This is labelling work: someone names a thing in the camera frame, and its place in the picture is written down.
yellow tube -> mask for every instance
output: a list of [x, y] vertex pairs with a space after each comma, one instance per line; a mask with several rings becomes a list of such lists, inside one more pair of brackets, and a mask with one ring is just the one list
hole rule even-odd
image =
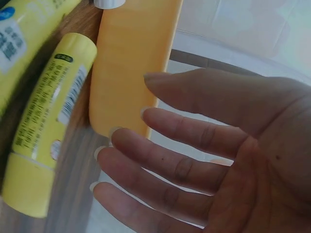
[[46, 217], [57, 157], [73, 106], [96, 57], [78, 33], [63, 37], [30, 97], [17, 129], [2, 190], [17, 211]]
[[0, 10], [0, 120], [22, 74], [81, 0], [11, 0]]

orange bottle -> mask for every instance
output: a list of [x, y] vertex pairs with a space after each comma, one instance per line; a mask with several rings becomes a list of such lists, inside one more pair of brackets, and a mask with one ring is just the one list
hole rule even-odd
[[148, 136], [139, 113], [156, 98], [143, 75], [166, 70], [181, 6], [182, 0], [126, 0], [104, 11], [89, 108], [96, 132], [108, 136], [117, 126]]

white cap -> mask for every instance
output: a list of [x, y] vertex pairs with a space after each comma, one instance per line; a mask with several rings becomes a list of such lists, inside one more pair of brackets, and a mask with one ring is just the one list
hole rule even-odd
[[126, 0], [94, 0], [94, 5], [100, 9], [113, 9], [125, 4]]

wooden table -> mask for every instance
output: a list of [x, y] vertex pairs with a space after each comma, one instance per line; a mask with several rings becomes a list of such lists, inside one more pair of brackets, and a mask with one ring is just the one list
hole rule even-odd
[[[95, 8], [91, 1], [83, 0], [64, 19], [26, 71], [0, 124], [0, 185], [25, 104], [57, 43], [69, 32], [82, 33], [96, 42], [101, 18], [102, 10]], [[89, 185], [100, 173], [93, 153], [98, 146], [107, 143], [106, 138], [94, 133], [88, 120], [89, 87], [90, 75], [76, 103], [62, 146], [48, 217], [30, 218], [0, 203], [0, 233], [85, 233], [93, 200]]]

hand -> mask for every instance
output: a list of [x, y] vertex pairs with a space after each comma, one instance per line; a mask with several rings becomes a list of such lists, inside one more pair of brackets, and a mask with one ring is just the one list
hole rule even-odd
[[[213, 69], [149, 74], [145, 82], [172, 107], [229, 125], [150, 108], [142, 113], [148, 126], [234, 163], [199, 162], [119, 129], [111, 138], [114, 148], [103, 149], [98, 163], [154, 209], [100, 183], [94, 196], [104, 208], [138, 233], [311, 232], [309, 86]], [[198, 192], [184, 191], [143, 168]]]

